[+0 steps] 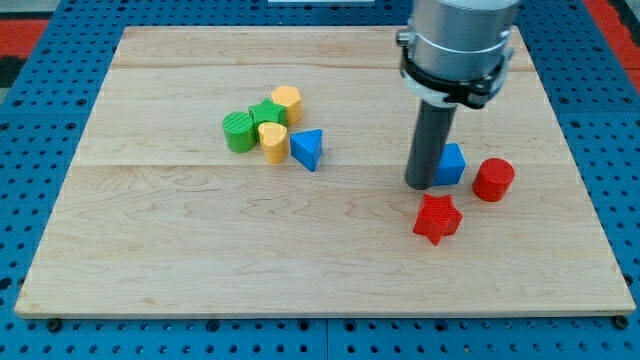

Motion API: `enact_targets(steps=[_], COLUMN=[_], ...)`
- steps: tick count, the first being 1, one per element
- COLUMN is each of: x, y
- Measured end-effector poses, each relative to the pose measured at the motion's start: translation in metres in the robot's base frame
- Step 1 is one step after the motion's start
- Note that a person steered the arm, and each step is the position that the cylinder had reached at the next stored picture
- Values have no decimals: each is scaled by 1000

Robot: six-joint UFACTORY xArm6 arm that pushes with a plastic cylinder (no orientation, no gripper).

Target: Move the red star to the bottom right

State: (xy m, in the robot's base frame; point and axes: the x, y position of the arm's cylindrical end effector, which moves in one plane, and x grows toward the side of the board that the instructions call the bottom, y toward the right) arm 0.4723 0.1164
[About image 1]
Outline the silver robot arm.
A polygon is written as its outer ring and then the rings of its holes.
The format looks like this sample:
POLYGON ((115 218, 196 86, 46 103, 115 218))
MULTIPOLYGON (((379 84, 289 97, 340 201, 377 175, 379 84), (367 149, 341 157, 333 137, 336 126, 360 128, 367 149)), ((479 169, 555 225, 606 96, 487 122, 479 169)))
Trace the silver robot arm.
POLYGON ((440 108, 480 109, 501 89, 519 0, 415 0, 396 42, 407 88, 440 108))

